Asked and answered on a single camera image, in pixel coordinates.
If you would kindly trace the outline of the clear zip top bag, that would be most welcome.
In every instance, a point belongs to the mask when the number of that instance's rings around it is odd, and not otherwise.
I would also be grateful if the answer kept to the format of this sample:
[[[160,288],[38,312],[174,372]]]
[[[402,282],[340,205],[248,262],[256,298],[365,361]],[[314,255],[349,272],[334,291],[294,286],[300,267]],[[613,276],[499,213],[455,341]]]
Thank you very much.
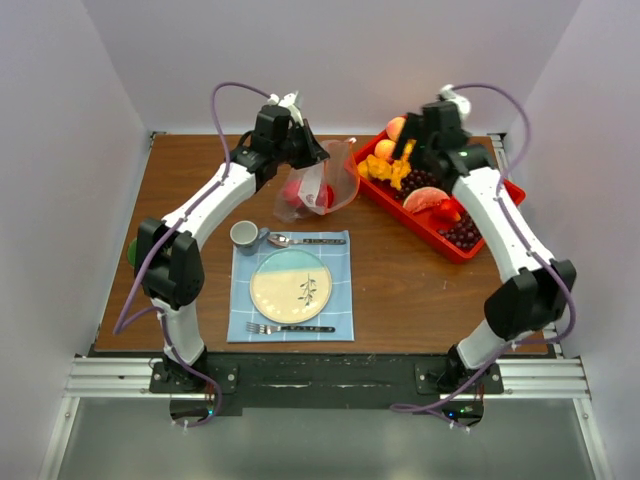
[[[321,146],[329,153],[329,158],[315,166],[292,169],[284,185],[278,192],[274,205],[274,216],[285,223],[293,223],[309,217],[326,216],[349,205],[357,196],[361,176],[354,160],[354,137],[346,140],[326,140]],[[281,196],[286,183],[302,180],[313,192],[315,199],[310,208],[293,209],[287,206]],[[330,185],[335,193],[333,207],[322,210],[316,206],[316,198],[322,184]]]

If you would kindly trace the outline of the red apple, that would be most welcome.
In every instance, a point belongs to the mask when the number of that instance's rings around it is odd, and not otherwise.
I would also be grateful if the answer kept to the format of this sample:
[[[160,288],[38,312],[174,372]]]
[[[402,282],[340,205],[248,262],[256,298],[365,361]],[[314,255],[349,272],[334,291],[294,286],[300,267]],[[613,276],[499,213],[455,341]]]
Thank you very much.
[[[333,207],[334,201],[335,193],[333,188],[330,185],[322,184],[316,198],[316,206],[322,210],[329,210]]]
[[[285,184],[281,196],[285,204],[293,209],[304,209],[312,206],[315,199],[308,185],[302,180],[294,180]]]

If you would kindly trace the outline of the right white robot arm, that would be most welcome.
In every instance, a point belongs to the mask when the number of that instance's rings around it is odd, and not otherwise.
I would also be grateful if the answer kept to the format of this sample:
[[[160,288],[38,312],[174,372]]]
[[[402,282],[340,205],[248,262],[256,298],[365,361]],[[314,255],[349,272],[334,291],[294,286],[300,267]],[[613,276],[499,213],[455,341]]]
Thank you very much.
[[[444,392],[469,392],[481,369],[508,347],[530,344],[533,334],[558,320],[568,303],[576,269],[557,260],[536,238],[504,189],[488,150],[470,143],[463,115],[451,100],[407,115],[396,155],[415,143],[412,167],[435,176],[478,227],[498,268],[501,286],[485,301],[484,319],[447,354],[437,385]]]

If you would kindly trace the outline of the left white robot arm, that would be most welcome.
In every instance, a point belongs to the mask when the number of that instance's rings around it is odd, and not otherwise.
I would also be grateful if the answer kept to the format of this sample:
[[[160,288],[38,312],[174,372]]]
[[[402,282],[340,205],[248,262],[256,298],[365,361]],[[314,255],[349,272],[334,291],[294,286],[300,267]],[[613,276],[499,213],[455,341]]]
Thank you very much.
[[[328,157],[299,108],[275,99],[258,112],[249,144],[226,153],[227,160],[189,201],[162,220],[144,220],[136,236],[135,279],[150,299],[164,337],[158,375],[184,392],[214,388],[196,311],[205,280],[202,247],[280,165],[302,169]]]

